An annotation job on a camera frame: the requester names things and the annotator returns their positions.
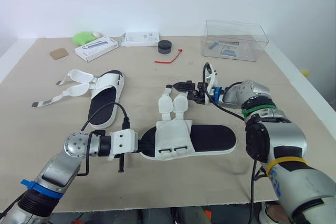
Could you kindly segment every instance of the green sponge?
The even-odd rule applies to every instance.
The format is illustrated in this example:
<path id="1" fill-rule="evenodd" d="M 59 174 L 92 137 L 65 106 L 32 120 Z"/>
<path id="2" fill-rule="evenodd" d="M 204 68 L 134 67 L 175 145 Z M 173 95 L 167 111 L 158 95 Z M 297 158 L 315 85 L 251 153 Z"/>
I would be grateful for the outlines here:
<path id="1" fill-rule="evenodd" d="M 73 36 L 72 41 L 78 46 L 94 41 L 96 38 L 89 31 L 82 31 Z"/>

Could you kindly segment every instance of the table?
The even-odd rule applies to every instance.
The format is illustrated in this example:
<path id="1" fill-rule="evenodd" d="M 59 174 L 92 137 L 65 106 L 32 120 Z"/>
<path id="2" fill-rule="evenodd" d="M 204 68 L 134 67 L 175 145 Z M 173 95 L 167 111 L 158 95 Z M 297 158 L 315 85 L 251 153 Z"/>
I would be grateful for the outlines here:
<path id="1" fill-rule="evenodd" d="M 71 38 L 38 39 L 0 84 L 2 132 L 0 155 L 0 209 L 4 209 L 25 188 L 19 182 L 34 179 L 47 161 L 63 147 L 67 135 L 78 131 L 88 116 L 89 94 L 58 103 L 31 108 L 31 103 L 51 98 L 66 86 L 57 87 L 70 69 L 98 76 L 118 69 L 125 75 L 120 102 L 131 119 L 131 128 L 141 136 L 161 119 L 158 99 L 166 84 L 202 79 L 202 67 L 209 61 L 223 86 L 252 79 L 270 88 L 275 104 L 305 133 L 308 163 L 336 178 L 336 141 L 266 54 L 256 62 L 201 56 L 200 37 L 166 37 L 170 55 L 159 55 L 155 47 L 118 48 L 86 63 L 73 49 Z M 49 52 L 64 47 L 69 56 L 54 61 Z M 170 65 L 155 60 L 175 57 Z M 194 124 L 222 124 L 237 137 L 237 148 L 223 156 L 198 156 L 159 162 L 140 154 L 125 155 L 125 173 L 118 173 L 118 160 L 90 158 L 90 173 L 74 180 L 55 211 L 93 211 L 132 208 L 176 207 L 249 202 L 252 159 L 245 151 L 243 122 L 214 106 L 191 103 L 185 113 Z M 122 113 L 107 131 L 121 129 Z M 255 183 L 255 201 L 275 200 L 267 179 Z"/>

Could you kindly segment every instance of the transparent box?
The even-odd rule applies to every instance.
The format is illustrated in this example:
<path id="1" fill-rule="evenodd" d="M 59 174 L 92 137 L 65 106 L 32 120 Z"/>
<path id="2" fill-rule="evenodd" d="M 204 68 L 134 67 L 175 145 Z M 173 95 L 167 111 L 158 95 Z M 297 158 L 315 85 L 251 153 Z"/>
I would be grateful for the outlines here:
<path id="1" fill-rule="evenodd" d="M 202 55 L 256 61 L 267 43 L 264 30 L 258 24 L 207 20 Z"/>

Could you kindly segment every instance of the sandal insole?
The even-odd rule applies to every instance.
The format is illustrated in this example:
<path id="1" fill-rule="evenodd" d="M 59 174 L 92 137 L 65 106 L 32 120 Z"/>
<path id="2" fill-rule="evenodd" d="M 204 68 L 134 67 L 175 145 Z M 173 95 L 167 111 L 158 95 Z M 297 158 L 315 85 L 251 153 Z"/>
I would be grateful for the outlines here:
<path id="1" fill-rule="evenodd" d="M 155 132 L 153 127 L 139 140 L 139 151 L 149 157 L 155 156 Z M 192 125 L 190 139 L 196 152 L 225 151 L 236 144 L 235 133 L 223 125 Z"/>
<path id="2" fill-rule="evenodd" d="M 122 73 L 119 70 L 112 70 L 112 71 L 106 72 L 104 74 L 107 74 L 107 73 L 116 73 L 116 74 L 120 74 L 122 76 Z M 117 90 L 115 89 L 115 87 L 104 89 L 103 91 L 99 92 L 99 94 L 97 94 L 91 100 L 90 110 L 89 110 L 89 118 L 98 109 L 100 109 L 105 104 L 107 104 L 109 102 L 115 102 L 116 101 L 116 94 L 117 94 Z M 114 108 L 114 104 L 106 106 L 104 109 L 102 109 L 100 112 L 98 112 L 98 114 L 95 115 L 91 119 L 90 123 L 93 124 L 93 125 L 100 125 L 100 124 L 103 124 L 103 123 L 107 122 L 111 118 L 113 108 Z"/>

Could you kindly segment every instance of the white box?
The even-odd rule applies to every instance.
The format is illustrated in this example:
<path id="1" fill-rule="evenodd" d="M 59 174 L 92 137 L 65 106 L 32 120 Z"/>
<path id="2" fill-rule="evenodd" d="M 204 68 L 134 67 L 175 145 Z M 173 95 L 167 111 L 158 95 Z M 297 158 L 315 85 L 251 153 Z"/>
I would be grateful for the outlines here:
<path id="1" fill-rule="evenodd" d="M 160 41 L 157 31 L 126 32 L 121 36 L 121 47 L 155 47 Z"/>
<path id="2" fill-rule="evenodd" d="M 89 62 L 116 49 L 118 46 L 118 42 L 108 36 L 104 36 L 75 48 L 75 53 L 86 62 Z"/>

